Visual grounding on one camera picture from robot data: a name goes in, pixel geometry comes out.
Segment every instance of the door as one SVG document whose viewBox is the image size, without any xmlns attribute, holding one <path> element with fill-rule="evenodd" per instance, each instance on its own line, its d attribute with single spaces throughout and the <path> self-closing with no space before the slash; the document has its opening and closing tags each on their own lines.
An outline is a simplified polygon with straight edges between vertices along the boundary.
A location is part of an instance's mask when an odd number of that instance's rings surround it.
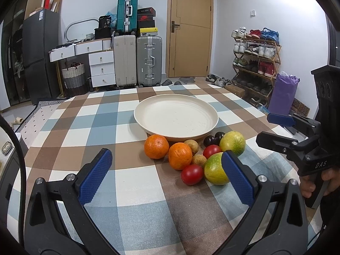
<svg viewBox="0 0 340 255">
<path fill-rule="evenodd" d="M 23 63 L 28 66 L 45 58 L 44 14 L 41 10 L 23 21 Z"/>
<path fill-rule="evenodd" d="M 25 68 L 25 75 L 32 104 L 36 104 L 39 98 L 51 98 L 45 70 L 45 60 Z"/>
<path fill-rule="evenodd" d="M 206 76 L 211 0 L 171 0 L 169 77 Z"/>
</svg>

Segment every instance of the gray refrigerator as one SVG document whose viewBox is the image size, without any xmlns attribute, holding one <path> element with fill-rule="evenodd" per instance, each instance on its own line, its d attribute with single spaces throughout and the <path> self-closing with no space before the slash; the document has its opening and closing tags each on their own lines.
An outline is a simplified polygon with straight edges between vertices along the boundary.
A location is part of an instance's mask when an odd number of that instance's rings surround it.
<svg viewBox="0 0 340 255">
<path fill-rule="evenodd" d="M 23 21 L 23 63 L 32 104 L 60 94 L 49 51 L 58 45 L 59 13 L 43 9 Z"/>
</svg>

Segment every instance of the purple plastic bag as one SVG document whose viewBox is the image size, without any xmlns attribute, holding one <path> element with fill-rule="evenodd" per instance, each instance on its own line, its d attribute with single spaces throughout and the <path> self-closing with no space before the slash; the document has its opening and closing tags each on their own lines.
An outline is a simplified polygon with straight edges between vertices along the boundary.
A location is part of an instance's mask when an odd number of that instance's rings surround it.
<svg viewBox="0 0 340 255">
<path fill-rule="evenodd" d="M 278 74 L 268 110 L 273 114 L 288 115 L 292 107 L 298 83 L 296 76 Z"/>
</svg>

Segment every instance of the table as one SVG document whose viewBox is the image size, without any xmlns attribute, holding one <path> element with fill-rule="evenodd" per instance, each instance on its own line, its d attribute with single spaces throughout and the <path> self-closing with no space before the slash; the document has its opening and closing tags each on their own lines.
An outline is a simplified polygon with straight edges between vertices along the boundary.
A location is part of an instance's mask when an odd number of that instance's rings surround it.
<svg viewBox="0 0 340 255">
<path fill-rule="evenodd" d="M 112 167 L 86 210 L 103 235 L 121 254 L 212 254 L 231 234 L 247 210 L 232 185 L 202 180 L 186 186 L 167 157 L 152 160 L 143 151 L 148 135 L 133 110 L 148 97 L 184 94 L 208 102 L 218 112 L 212 131 L 241 132 L 246 150 L 239 157 L 256 175 L 271 181 L 299 179 L 296 167 L 282 155 L 259 148 L 256 135 L 268 131 L 291 135 L 226 89 L 208 85 L 159 86 L 76 96 L 61 104 L 46 122 L 26 155 L 28 193 L 38 177 L 61 180 L 77 173 L 105 147 Z M 199 141 L 202 153 L 202 140 Z M 70 235 L 80 241 L 59 204 Z M 254 240 L 261 237 L 274 206 L 270 205 Z M 307 210 L 309 238 L 317 231 L 315 210 Z"/>
</svg>

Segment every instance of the blue textured pad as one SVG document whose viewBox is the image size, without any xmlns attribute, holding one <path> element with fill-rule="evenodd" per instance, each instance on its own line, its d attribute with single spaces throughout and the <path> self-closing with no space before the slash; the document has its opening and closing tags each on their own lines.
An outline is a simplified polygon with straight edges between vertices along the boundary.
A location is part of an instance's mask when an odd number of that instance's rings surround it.
<svg viewBox="0 0 340 255">
<path fill-rule="evenodd" d="M 268 114 L 267 121 L 271 124 L 277 124 L 288 127 L 296 125 L 296 122 L 294 121 L 293 117 L 278 114 Z"/>
<path fill-rule="evenodd" d="M 106 150 L 79 187 L 78 199 L 81 205 L 90 203 L 112 165 L 112 152 Z"/>
<path fill-rule="evenodd" d="M 253 205 L 253 186 L 227 152 L 222 154 L 222 168 L 232 183 L 232 186 L 234 187 L 241 202 L 249 206 Z"/>
</svg>

